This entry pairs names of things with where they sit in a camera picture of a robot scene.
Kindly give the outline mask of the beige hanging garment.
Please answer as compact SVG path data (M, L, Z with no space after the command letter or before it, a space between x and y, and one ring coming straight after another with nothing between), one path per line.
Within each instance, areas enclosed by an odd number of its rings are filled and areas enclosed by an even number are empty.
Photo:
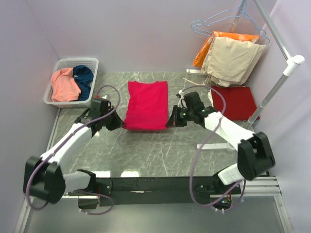
M201 72L222 87L242 85L248 79L265 47L251 41L216 37L203 61Z

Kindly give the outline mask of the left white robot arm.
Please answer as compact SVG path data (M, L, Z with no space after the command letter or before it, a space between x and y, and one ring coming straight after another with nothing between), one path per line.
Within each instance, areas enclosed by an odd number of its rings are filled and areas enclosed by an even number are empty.
M70 158L103 127L109 131L124 126L116 107L103 98L95 98L90 108L76 118L70 130L52 148L25 164L23 192L46 203L57 203L65 193L80 190L92 195L98 190L95 173L79 169L64 174Z

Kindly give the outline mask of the metal clothes rack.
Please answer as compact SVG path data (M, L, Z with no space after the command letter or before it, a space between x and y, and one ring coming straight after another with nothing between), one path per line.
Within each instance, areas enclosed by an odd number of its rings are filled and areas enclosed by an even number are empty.
M262 110L257 131L267 134L276 158L302 154L311 141L311 3L308 0L262 0L261 6L276 27L273 34L256 3L247 12L270 39L261 59L247 80L256 103L272 90L286 68L285 53L305 61L289 77ZM282 46L276 39L282 38Z

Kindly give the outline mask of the salmon pink t shirt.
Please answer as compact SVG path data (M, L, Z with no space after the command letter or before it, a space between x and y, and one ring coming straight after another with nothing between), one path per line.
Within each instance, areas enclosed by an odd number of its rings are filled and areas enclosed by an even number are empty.
M80 88L73 78L73 68L63 68L52 74L51 86L53 102L70 102L78 100Z

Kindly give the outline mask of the black base beam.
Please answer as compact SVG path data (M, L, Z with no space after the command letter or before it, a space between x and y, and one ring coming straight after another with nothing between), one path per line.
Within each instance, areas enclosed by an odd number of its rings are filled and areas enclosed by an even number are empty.
M227 194L241 193L240 184L222 184L215 176L98 178L95 194L116 205L199 203L208 205Z

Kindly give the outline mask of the pink red t shirt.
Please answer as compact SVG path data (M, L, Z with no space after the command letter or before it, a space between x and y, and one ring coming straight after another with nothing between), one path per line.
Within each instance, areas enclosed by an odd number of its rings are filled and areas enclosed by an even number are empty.
M130 131L165 130L168 121L168 83L128 82L130 95L124 128Z

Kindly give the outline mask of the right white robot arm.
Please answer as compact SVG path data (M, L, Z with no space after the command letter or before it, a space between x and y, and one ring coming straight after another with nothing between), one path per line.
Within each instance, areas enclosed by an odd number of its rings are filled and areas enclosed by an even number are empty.
M205 107L197 92L177 94L180 101L173 106L167 128L185 127L188 122L202 126L229 143L238 153L237 162L215 175L213 188L223 194L230 185L240 181L251 181L276 164L267 135L247 130L226 118L220 111Z

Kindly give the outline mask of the aluminium rail frame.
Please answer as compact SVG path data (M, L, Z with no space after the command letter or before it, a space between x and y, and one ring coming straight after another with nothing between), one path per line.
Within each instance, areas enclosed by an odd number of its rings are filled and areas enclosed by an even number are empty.
M100 216L78 210L79 197L65 196L41 211L24 204L17 233L291 233L275 177L246 182L243 201L217 213L193 203L116 205Z

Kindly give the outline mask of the folded dark red t shirt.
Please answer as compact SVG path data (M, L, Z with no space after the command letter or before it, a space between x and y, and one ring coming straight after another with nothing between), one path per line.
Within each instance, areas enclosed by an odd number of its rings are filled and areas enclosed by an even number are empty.
M247 121L257 109L249 87L217 87L226 102L224 116L231 121Z

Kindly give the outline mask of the dark blue t shirt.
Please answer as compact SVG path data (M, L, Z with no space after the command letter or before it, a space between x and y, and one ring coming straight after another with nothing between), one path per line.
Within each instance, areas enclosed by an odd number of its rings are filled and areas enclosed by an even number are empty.
M81 90L78 101L86 101L90 95L90 84L94 78L91 69L84 65L75 66L73 68L73 78Z

